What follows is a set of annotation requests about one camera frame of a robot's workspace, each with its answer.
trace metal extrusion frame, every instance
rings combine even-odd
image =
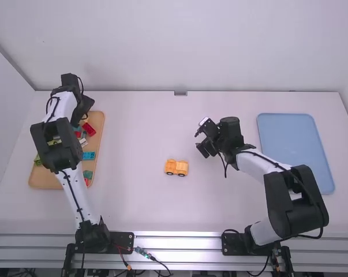
[[[171,270],[258,271],[266,257],[223,256],[221,233],[135,231],[140,246]],[[72,234],[0,234],[0,268],[62,268]],[[294,238],[282,242],[290,247],[294,270],[348,272],[348,236],[327,234],[321,239]],[[76,254],[73,267],[81,265]],[[133,253],[124,258],[133,269],[163,269],[158,263]],[[125,269],[117,254],[86,254],[85,268]]]

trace cork board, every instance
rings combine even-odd
[[[92,137],[87,135],[86,139],[88,145],[83,147],[84,152],[95,152],[94,160],[83,160],[83,171],[91,170],[93,171],[93,177],[89,180],[88,187],[93,183],[95,176],[95,169],[98,159],[98,151],[100,145],[100,139],[102,138],[102,131],[104,125],[104,114],[101,111],[90,111],[88,113],[88,123],[96,130],[96,134]],[[36,166],[33,162],[33,168],[29,177],[29,186],[34,189],[62,189],[61,184],[56,179],[54,173],[46,169],[43,166]]]

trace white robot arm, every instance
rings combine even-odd
[[[205,158],[210,155],[221,157],[222,153],[225,170],[231,165],[265,186],[268,218],[246,227],[241,239],[249,253],[261,246],[318,228],[321,230],[318,237],[321,237],[329,216],[308,166],[291,167],[278,163],[260,153],[256,147],[244,144],[237,117],[222,118],[218,124],[205,117],[199,123],[195,137],[200,133],[204,133],[206,138],[196,147]],[[289,190],[301,193],[301,197],[292,200]]]
[[[42,165],[55,174],[66,193],[76,220],[76,242],[87,252],[102,252],[111,244],[110,232],[95,213],[87,197],[81,161],[83,149],[72,126],[77,127],[94,100],[80,92],[78,77],[61,76],[62,86],[52,90],[46,116],[33,124],[30,132]],[[49,144],[57,139],[58,143]]]

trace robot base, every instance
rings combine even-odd
[[[85,253],[100,253],[100,254],[132,254],[134,251],[134,233],[132,232],[110,232],[111,244],[107,246],[103,252],[93,252],[90,250],[85,250]],[[84,249],[84,244],[81,242],[76,242],[75,253],[82,254]]]
[[[246,240],[245,234],[222,234],[222,254],[224,256],[269,256],[274,248],[273,244],[268,244],[250,250],[245,243]]]

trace blue tray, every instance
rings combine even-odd
[[[315,120],[309,114],[259,114],[257,117],[263,154],[282,163],[309,166],[321,194],[335,185]]]

